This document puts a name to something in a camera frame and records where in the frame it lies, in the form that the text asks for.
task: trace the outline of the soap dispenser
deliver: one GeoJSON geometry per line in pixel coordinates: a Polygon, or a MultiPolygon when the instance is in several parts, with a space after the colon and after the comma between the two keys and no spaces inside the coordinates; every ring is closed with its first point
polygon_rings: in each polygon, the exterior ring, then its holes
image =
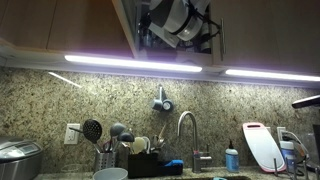
{"type": "Polygon", "coordinates": [[[234,149],[231,139],[229,148],[226,150],[226,166],[229,172],[239,172],[238,151],[234,149]]]}

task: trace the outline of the led light strip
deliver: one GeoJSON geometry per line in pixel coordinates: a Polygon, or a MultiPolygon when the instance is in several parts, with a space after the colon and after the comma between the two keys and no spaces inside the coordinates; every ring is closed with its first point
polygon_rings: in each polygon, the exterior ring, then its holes
{"type": "Polygon", "coordinates": [[[258,77],[258,78],[260,77],[260,78],[284,79],[284,80],[320,81],[319,76],[306,76],[306,75],[247,71],[247,70],[236,70],[236,69],[228,69],[226,71],[226,74],[235,75],[235,76],[258,77]]]}
{"type": "Polygon", "coordinates": [[[116,66],[116,67],[133,67],[133,68],[183,71],[183,72],[200,72],[202,70],[202,67],[189,66],[189,65],[164,64],[164,63],[156,63],[156,62],[143,62],[143,61],[134,61],[134,60],[73,56],[73,55],[65,55],[64,57],[67,61],[71,61],[71,62],[101,64],[101,65],[109,65],[109,66],[116,66]]]}
{"type": "Polygon", "coordinates": [[[54,76],[54,77],[57,77],[57,78],[65,81],[65,82],[69,83],[69,84],[72,84],[72,85],[74,85],[74,86],[76,86],[76,87],[78,87],[78,88],[82,88],[82,86],[80,86],[79,84],[74,83],[74,82],[70,81],[69,79],[66,79],[66,78],[64,78],[64,77],[62,77],[62,76],[60,76],[60,75],[58,75],[58,74],[56,74],[56,73],[54,73],[54,72],[48,72],[48,73],[51,74],[51,75],[54,76]]]}

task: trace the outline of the stainless steel faucet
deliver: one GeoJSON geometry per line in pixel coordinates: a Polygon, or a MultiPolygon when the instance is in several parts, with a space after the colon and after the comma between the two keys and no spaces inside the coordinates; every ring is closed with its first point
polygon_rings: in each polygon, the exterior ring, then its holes
{"type": "Polygon", "coordinates": [[[200,152],[198,149],[198,133],[197,133],[197,123],[196,119],[194,118],[193,114],[190,111],[185,111],[181,114],[179,118],[178,123],[178,136],[181,135],[181,127],[182,122],[184,121],[185,117],[189,115],[192,121],[193,125],[193,152],[192,152],[192,172],[194,173],[200,173],[201,172],[201,166],[203,166],[201,163],[207,164],[208,162],[212,162],[212,158],[210,156],[207,157],[200,157],[200,152]]]}
{"type": "Polygon", "coordinates": [[[181,127],[182,127],[182,122],[184,121],[184,118],[189,115],[192,121],[193,125],[193,151],[198,151],[198,133],[197,133],[197,123],[196,119],[194,118],[193,114],[190,111],[185,111],[181,114],[179,118],[179,123],[178,123],[178,136],[181,135],[181,127]]]}

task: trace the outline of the white cutting board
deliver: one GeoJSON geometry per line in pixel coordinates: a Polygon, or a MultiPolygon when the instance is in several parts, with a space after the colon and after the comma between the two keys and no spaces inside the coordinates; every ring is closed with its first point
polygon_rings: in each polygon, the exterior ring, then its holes
{"type": "Polygon", "coordinates": [[[278,171],[286,169],[276,142],[262,123],[244,123],[242,127],[249,148],[263,171],[275,172],[274,158],[276,158],[278,171]]]}

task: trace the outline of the granite backsplash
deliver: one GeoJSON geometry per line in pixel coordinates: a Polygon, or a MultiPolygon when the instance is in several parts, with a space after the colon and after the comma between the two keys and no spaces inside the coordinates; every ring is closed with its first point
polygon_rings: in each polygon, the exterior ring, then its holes
{"type": "Polygon", "coordinates": [[[319,109],[291,107],[297,99],[320,94],[315,89],[55,72],[79,85],[75,86],[48,72],[0,68],[0,135],[34,139],[43,146],[42,173],[59,172],[71,163],[86,164],[88,171],[92,168],[95,151],[88,140],[80,136],[77,145],[63,144],[66,124],[83,124],[89,118],[103,125],[100,142],[109,139],[115,122],[132,128],[135,136],[149,137],[159,134],[167,122],[161,159],[183,159],[187,167],[191,165],[191,121],[185,122],[182,137],[177,137],[178,119],[187,110],[197,121],[200,150],[210,145],[213,166],[224,166],[229,138],[239,152],[240,165],[256,165],[243,135],[245,122],[270,126],[275,139],[277,126],[303,134],[320,123],[319,109]],[[159,84],[174,102],[173,112],[151,109],[159,84]]]}

